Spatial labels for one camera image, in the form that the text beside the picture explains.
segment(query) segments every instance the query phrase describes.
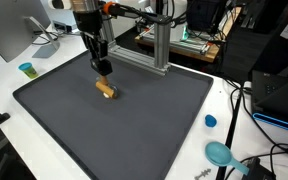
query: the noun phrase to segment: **white wall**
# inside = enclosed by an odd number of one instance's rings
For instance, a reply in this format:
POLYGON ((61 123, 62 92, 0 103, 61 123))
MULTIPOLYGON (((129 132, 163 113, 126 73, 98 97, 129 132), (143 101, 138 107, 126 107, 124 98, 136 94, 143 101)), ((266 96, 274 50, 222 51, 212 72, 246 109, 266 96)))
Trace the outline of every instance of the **white wall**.
MULTIPOLYGON (((48 7, 48 0, 40 0, 44 5, 44 8, 51 20, 57 20, 68 25, 74 25, 75 19, 73 13, 70 10, 58 10, 50 9, 48 7)), ((141 8, 144 10, 145 7, 149 6, 150 0, 104 0, 106 2, 113 1, 123 5, 128 5, 136 9, 141 8)), ((118 17, 117 19, 112 19, 113 31, 115 37, 123 34, 127 30, 135 26, 135 20, 130 18, 118 17)))
MULTIPOLYGON (((115 2, 134 7, 136 9, 141 8, 144 11, 144 8, 149 6, 150 0, 115 0, 115 2)), ((131 29, 135 26, 135 20, 130 18, 124 17, 117 17, 117 19, 111 20, 113 25, 114 36, 118 37, 119 35, 123 34, 127 30, 131 29)))

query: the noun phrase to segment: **monitor stand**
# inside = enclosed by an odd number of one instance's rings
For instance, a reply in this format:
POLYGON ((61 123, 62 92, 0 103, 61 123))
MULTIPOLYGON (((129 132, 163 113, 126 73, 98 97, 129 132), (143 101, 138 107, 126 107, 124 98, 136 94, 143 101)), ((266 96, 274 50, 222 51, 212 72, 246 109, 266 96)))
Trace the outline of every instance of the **monitor stand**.
POLYGON ((32 56, 32 58, 49 58, 51 57, 60 47, 60 43, 58 41, 54 41, 51 37, 50 33, 46 31, 46 29, 34 18, 28 18, 33 24, 35 24, 47 37, 47 39, 51 42, 51 44, 44 45, 40 47, 39 50, 32 56))

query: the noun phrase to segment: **electronic equipment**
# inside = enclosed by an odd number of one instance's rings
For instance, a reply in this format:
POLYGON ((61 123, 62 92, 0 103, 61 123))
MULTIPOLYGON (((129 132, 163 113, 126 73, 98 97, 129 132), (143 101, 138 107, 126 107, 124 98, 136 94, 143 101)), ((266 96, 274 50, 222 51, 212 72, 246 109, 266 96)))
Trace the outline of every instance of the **electronic equipment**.
POLYGON ((253 71, 253 117, 288 130, 288 78, 253 71))
POLYGON ((64 33, 72 33, 72 31, 77 30, 72 11, 52 9, 49 7, 48 0, 40 1, 42 2, 48 17, 52 21, 54 29, 64 33))
POLYGON ((115 2, 106 3, 98 0, 49 0, 49 5, 53 9, 73 10, 77 28, 81 31, 84 44, 92 55, 90 60, 91 67, 100 75, 95 85, 103 92, 105 97, 118 97, 117 88, 110 84, 107 79, 107 75, 113 72, 108 58, 114 53, 117 53, 115 57, 122 55, 120 60, 129 61, 131 64, 151 72, 165 75, 168 71, 170 67, 168 64, 168 52, 172 17, 142 12, 134 7, 115 2), (120 47, 117 47, 117 49, 113 48, 116 42, 113 39, 114 35, 112 35, 112 24, 109 16, 133 19, 142 17, 155 23, 154 29, 158 38, 155 41, 156 53, 153 64, 152 59, 149 57, 138 56, 138 54, 129 50, 122 54, 116 51, 120 47))
POLYGON ((217 33, 227 0, 187 0, 188 29, 217 33))
POLYGON ((288 0, 264 0, 264 6, 255 18, 254 31, 258 33, 269 33, 277 24, 278 18, 288 4, 288 0))
POLYGON ((29 20, 34 17, 41 26, 50 25, 50 20, 37 0, 0 0, 0 55, 6 62, 13 60, 32 44, 41 31, 29 20))
POLYGON ((260 161, 261 160, 258 157, 254 157, 248 161, 247 167, 249 168, 249 172, 247 176, 243 175, 242 180, 258 180, 258 179, 274 180, 276 179, 275 175, 271 171, 269 171, 268 169, 266 169, 260 164, 260 161))

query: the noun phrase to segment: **aluminum frame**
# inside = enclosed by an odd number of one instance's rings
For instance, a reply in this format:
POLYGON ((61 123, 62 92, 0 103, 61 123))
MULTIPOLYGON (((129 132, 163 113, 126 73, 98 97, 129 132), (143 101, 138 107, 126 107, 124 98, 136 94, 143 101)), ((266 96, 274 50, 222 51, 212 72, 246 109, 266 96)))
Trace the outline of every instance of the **aluminum frame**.
POLYGON ((101 29, 101 36, 108 42, 108 59, 118 59, 164 76, 171 66, 168 62, 171 25, 170 23, 167 25, 155 23, 154 26, 156 27, 155 34, 157 35, 157 38, 154 40, 154 58, 152 58, 117 45, 111 20, 104 21, 101 29))

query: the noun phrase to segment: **black cable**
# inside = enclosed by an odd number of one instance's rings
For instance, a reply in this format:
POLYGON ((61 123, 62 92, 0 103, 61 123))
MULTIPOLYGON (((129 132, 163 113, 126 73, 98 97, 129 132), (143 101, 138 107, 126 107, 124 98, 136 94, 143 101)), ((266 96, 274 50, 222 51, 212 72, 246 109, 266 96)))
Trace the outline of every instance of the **black cable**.
POLYGON ((167 7, 166 7, 166 15, 167 15, 167 16, 168 16, 168 1, 169 1, 169 0, 167 0, 167 3, 166 3, 166 4, 167 4, 167 7))
POLYGON ((174 2, 174 0, 171 0, 171 2, 172 2, 172 8, 173 8, 172 9, 171 18, 169 20, 167 20, 167 21, 164 21, 164 22, 163 21, 158 21, 158 20, 152 18, 151 16, 149 16, 148 14, 146 14, 146 13, 140 11, 140 10, 137 10, 137 9, 135 9, 133 7, 126 6, 126 5, 121 5, 121 4, 120 4, 120 7, 125 8, 126 10, 131 11, 131 12, 139 15, 140 17, 143 17, 143 18, 147 19, 150 22, 154 22, 154 23, 157 23, 157 24, 169 24, 169 23, 171 23, 173 21, 173 17, 174 17, 174 14, 175 14, 175 2, 174 2))
MULTIPOLYGON (((273 169, 273 160, 272 160, 273 155, 277 155, 277 154, 288 154, 288 153, 285 152, 285 151, 273 153, 273 149, 274 149, 275 147, 277 147, 278 145, 288 146, 288 144, 285 144, 285 143, 278 143, 278 144, 272 146, 272 148, 271 148, 271 150, 270 150, 270 153, 261 154, 261 155, 257 155, 257 156, 251 156, 251 157, 248 157, 248 158, 243 159, 243 160, 240 161, 240 162, 241 162, 241 163, 244 163, 245 161, 250 160, 250 159, 255 158, 255 157, 258 157, 258 158, 259 158, 259 157, 264 157, 264 156, 270 156, 270 166, 271 166, 271 169, 273 169)), ((232 172, 233 172, 234 170, 235 170, 235 168, 232 168, 232 169, 227 173, 227 175, 226 175, 226 177, 225 177, 225 180, 227 180, 227 179, 230 177, 230 175, 232 174, 232 172)))
POLYGON ((227 40, 227 36, 226 34, 223 32, 223 30, 218 30, 220 34, 222 34, 222 36, 224 37, 223 40, 227 40))
MULTIPOLYGON (((239 96, 237 98, 236 104, 235 104, 235 108, 233 110, 233 115, 232 115, 232 121, 231 121, 231 125, 228 131, 228 135, 227 135, 227 139, 225 141, 225 145, 230 149, 232 146, 232 142, 233 142, 233 135, 234 135, 234 131, 236 128, 236 122, 237 122, 237 117, 238 117, 238 112, 239 112, 239 107, 241 104, 241 100, 242 100, 242 90, 243 86, 241 86, 241 88, 239 88, 239 96)), ((217 175, 216 175, 216 180, 219 179, 223 179, 223 177, 225 177, 225 172, 226 172, 226 167, 220 167, 219 170, 217 171, 217 175)))
MULTIPOLYGON (((58 35, 55 34, 54 32, 47 32, 47 33, 55 36, 55 38, 53 39, 54 41, 57 41, 57 40, 58 40, 58 35)), ((45 38, 45 37, 43 37, 43 36, 39 36, 39 38, 42 38, 42 39, 46 40, 46 42, 44 42, 44 43, 32 43, 32 44, 33 44, 33 45, 46 45, 46 44, 48 44, 48 43, 51 42, 49 39, 47 39, 47 38, 45 38)))
POLYGON ((186 15, 187 11, 190 10, 193 7, 193 5, 197 3, 198 1, 199 0, 193 0, 190 6, 187 7, 186 10, 182 14, 180 14, 178 17, 173 19, 174 25, 172 26, 172 28, 175 28, 178 24, 183 24, 186 22, 186 16, 185 17, 183 16, 186 15))
MULTIPOLYGON (((286 152, 282 151, 282 152, 276 152, 276 153, 268 153, 268 154, 261 154, 261 155, 257 155, 257 156, 251 156, 251 157, 248 157, 248 158, 245 158, 243 159, 242 161, 240 161, 240 163, 244 163, 245 161, 247 160, 250 160, 252 158, 255 158, 255 157, 264 157, 264 156, 270 156, 270 155, 277 155, 277 154, 286 154, 286 152)), ((232 174, 232 172, 235 170, 235 168, 232 168, 226 175, 225 179, 224 180, 228 180, 228 178, 230 177, 230 175, 232 174)))
POLYGON ((232 81, 232 82, 238 83, 237 79, 235 79, 235 78, 233 78, 233 77, 231 77, 231 76, 228 76, 228 75, 226 75, 226 74, 221 73, 221 74, 219 74, 218 76, 221 77, 222 79, 227 79, 227 80, 230 80, 230 81, 232 81))
POLYGON ((199 39, 201 39, 203 41, 208 41, 210 43, 213 43, 215 45, 219 45, 219 44, 225 43, 225 41, 222 41, 222 40, 210 40, 210 39, 206 39, 206 38, 201 37, 200 35, 201 35, 202 31, 200 31, 200 33, 197 35, 194 31, 192 31, 190 29, 187 29, 187 33, 188 33, 188 35, 190 37, 196 37, 196 38, 199 38, 199 39))
POLYGON ((245 103, 245 95, 244 93, 242 94, 243 97, 243 106, 245 111, 247 112, 247 114, 251 117, 252 121, 254 122, 254 124, 256 125, 256 127, 262 132, 262 134, 273 144, 276 145, 278 148, 282 149, 283 151, 285 151, 288 154, 288 148, 284 148, 281 147, 281 143, 276 143, 275 141, 273 141, 271 139, 271 137, 269 137, 267 135, 267 133, 262 129, 262 127, 256 122, 256 120, 253 118, 253 116, 251 115, 251 113, 248 111, 248 109, 246 108, 246 103, 245 103))
POLYGON ((226 81, 229 85, 231 85, 234 88, 240 88, 238 85, 234 84, 234 82, 229 79, 224 79, 224 81, 226 81))
POLYGON ((237 90, 239 90, 240 88, 235 88, 232 92, 231 92, 231 94, 230 94, 230 101, 231 101, 231 106, 232 106, 232 110, 234 111, 234 104, 233 104, 233 94, 237 91, 237 90))

